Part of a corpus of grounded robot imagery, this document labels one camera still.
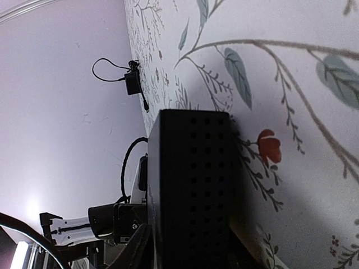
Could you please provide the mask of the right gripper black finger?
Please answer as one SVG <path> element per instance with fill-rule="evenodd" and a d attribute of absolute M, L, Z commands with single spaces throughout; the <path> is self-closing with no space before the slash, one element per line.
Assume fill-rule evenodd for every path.
<path fill-rule="evenodd" d="M 122 252 L 107 268 L 153 268 L 153 237 L 151 226 L 141 224 Z"/>

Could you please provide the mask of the black network switch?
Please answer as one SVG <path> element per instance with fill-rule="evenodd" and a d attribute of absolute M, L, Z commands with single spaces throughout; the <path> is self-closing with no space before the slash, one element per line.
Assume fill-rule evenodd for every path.
<path fill-rule="evenodd" d="M 148 138 L 155 268 L 226 268 L 234 199 L 229 115 L 161 110 Z"/>

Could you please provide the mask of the black power adapter plug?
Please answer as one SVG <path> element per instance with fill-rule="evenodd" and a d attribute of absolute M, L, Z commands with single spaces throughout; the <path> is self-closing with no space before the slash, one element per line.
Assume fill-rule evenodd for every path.
<path fill-rule="evenodd" d="M 125 69 L 126 73 L 123 75 L 123 77 L 115 79 L 115 80 L 103 79 L 95 73 L 95 66 L 100 61 L 106 61 L 116 68 Z M 107 58 L 100 58 L 94 62 L 94 64 L 92 65 L 91 71 L 92 71 L 92 74 L 97 79 L 104 81 L 104 82 L 113 83 L 113 82 L 124 81 L 126 84 L 127 95 L 131 96 L 131 95 L 140 94 L 142 97 L 144 109 L 148 113 L 149 112 L 149 104 L 148 104 L 148 101 L 146 100 L 146 97 L 145 97 L 144 92 L 141 87 L 139 66 L 140 66 L 139 60 L 131 60 L 128 62 L 128 67 L 123 67 L 123 66 L 118 66 L 118 65 L 114 64 L 112 61 L 110 61 Z"/>

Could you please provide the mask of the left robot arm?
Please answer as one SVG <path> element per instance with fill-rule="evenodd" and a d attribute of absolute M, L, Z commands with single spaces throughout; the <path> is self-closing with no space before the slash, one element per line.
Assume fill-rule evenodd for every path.
<path fill-rule="evenodd" d="M 125 190 L 125 173 L 130 154 L 134 147 L 148 142 L 140 137 L 130 144 L 121 168 L 121 196 L 115 203 L 91 207 L 87 217 L 63 219 L 60 216 L 41 213 L 40 224 L 44 236 L 55 246 L 68 247 L 102 240 L 114 245 L 126 244 L 141 224 L 147 223 L 148 155 L 140 158 L 132 182 L 131 193 Z"/>

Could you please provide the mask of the floral table mat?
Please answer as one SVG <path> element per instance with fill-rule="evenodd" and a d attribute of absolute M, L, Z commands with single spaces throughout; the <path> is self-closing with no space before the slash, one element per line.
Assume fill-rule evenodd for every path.
<path fill-rule="evenodd" d="M 231 228 L 265 268 L 358 267 L 358 2 L 126 1 L 152 129 L 229 113 Z"/>

